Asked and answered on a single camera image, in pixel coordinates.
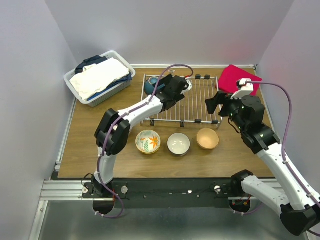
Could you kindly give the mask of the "plain teal bowl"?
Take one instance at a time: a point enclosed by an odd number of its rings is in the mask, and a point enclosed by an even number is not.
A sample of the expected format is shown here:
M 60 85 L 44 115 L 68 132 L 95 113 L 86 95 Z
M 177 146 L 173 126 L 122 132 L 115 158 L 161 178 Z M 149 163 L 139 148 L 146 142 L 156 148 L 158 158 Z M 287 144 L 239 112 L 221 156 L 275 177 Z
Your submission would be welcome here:
M 143 90 L 147 96 L 153 93 L 154 87 L 157 81 L 158 81 L 158 78 L 156 76 L 152 76 L 145 81 Z

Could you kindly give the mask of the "cream bowl with drawing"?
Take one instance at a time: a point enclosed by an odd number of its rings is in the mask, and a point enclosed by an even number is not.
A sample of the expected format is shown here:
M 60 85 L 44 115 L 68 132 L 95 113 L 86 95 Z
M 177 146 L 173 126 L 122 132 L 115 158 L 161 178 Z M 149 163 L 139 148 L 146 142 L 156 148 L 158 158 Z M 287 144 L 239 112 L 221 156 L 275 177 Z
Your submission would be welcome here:
M 213 129 L 203 128 L 198 131 L 196 142 L 204 150 L 213 150 L 218 146 L 220 139 Z

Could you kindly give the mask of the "teal and white bowl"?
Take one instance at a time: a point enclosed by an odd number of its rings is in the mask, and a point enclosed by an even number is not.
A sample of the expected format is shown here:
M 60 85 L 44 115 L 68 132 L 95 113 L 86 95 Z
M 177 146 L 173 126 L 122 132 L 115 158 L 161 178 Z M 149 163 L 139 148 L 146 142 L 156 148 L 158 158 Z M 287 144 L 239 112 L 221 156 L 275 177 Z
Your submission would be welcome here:
M 184 156 L 191 147 L 190 139 L 183 133 L 174 133 L 167 140 L 168 150 L 175 156 Z

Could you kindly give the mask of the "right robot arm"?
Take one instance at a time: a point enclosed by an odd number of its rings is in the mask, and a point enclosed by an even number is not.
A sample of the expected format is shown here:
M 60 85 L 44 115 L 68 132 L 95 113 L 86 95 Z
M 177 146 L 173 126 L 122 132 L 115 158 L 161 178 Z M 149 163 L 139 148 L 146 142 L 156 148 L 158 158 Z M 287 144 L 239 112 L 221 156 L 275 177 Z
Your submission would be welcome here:
M 284 227 L 294 236 L 309 231 L 320 222 L 320 194 L 303 178 L 273 131 L 263 123 L 265 106 L 257 96 L 239 99 L 218 91 L 205 100 L 208 113 L 222 105 L 219 116 L 227 117 L 239 129 L 244 144 L 268 166 L 283 193 L 259 180 L 252 172 L 243 170 L 234 174 L 230 191 L 256 197 L 280 217 Z

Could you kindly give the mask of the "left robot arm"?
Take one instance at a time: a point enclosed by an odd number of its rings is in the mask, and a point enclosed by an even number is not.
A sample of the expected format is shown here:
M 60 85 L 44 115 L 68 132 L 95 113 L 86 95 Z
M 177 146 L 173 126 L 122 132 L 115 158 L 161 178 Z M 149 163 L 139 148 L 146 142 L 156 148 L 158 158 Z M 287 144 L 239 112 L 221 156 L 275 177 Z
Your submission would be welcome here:
M 154 87 L 155 93 L 126 109 L 115 111 L 108 109 L 103 115 L 94 137 L 98 147 L 96 170 L 91 179 L 93 192 L 104 198 L 116 196 L 109 184 L 114 178 L 117 155 L 125 148 L 133 127 L 144 119 L 165 112 L 185 98 L 185 93 L 192 89 L 190 77 L 172 76 L 158 81 L 164 85 Z

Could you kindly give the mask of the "red folded cloth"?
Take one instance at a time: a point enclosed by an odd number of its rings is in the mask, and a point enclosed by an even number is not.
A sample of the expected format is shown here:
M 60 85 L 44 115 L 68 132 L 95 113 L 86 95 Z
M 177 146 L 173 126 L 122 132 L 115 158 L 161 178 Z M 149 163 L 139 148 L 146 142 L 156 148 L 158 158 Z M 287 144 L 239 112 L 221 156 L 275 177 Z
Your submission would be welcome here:
M 238 90 L 237 81 L 241 79 L 250 79 L 254 82 L 261 82 L 263 79 L 251 74 L 235 65 L 226 67 L 218 79 L 218 88 L 226 93 L 235 93 Z

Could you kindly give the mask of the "white plastic laundry basket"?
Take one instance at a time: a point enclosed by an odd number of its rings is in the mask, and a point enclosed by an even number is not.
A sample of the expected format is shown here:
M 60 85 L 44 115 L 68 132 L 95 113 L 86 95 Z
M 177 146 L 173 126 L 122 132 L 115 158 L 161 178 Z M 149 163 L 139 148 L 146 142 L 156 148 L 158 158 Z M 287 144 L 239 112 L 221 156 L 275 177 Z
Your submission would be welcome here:
M 118 60 L 122 65 L 128 68 L 129 75 L 124 76 L 120 80 L 115 81 L 110 86 L 102 91 L 102 93 L 96 93 L 95 95 L 88 98 L 88 100 L 84 100 L 80 94 L 76 91 L 75 87 L 71 84 L 71 79 L 75 76 L 76 70 L 73 69 L 64 75 L 64 81 L 70 91 L 73 93 L 75 98 L 80 101 L 80 103 L 84 105 L 88 105 L 90 107 L 95 107 L 101 104 L 103 101 L 117 94 L 118 92 L 124 90 L 128 86 L 130 86 L 133 77 L 136 75 L 136 71 L 134 68 L 116 51 L 110 50 L 100 55 L 101 58 L 106 58 L 107 60 L 113 58 Z

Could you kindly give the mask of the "white folded cloth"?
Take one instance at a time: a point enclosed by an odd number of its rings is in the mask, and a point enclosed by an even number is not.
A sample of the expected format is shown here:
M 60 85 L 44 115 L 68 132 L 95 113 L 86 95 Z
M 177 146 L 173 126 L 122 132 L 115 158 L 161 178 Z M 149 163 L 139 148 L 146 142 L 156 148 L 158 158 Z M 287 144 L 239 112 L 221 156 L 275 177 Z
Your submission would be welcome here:
M 126 77 L 131 77 L 129 69 L 112 57 L 83 67 L 82 73 L 75 74 L 69 82 L 80 98 L 87 102 Z

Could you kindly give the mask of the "dark blue folded cloth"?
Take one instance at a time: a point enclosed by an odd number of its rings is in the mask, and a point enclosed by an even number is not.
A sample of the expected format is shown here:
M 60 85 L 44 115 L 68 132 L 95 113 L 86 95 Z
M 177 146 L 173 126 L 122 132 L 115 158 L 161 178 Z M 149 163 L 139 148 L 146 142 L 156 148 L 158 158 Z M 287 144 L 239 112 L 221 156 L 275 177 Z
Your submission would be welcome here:
M 93 57 L 90 57 L 90 58 L 87 58 L 85 60 L 82 61 L 81 64 L 79 64 L 75 70 L 74 70 L 74 74 L 77 75 L 79 73 L 82 73 L 84 70 L 83 68 L 86 67 L 86 66 L 90 66 L 90 65 L 93 65 L 93 64 L 100 64 L 102 62 L 105 62 L 106 60 L 108 60 L 107 57 L 105 56 L 100 56 L 100 55 L 95 55 Z

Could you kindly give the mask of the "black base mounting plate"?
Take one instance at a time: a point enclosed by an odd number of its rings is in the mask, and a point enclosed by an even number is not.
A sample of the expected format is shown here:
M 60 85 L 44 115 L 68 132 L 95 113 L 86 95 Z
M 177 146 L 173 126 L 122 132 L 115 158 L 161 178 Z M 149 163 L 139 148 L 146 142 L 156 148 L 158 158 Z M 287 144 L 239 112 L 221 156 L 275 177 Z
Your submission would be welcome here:
M 230 208 L 249 210 L 256 198 L 235 189 L 228 177 L 114 178 L 109 192 L 96 180 L 82 184 L 85 199 L 110 199 L 116 208 Z

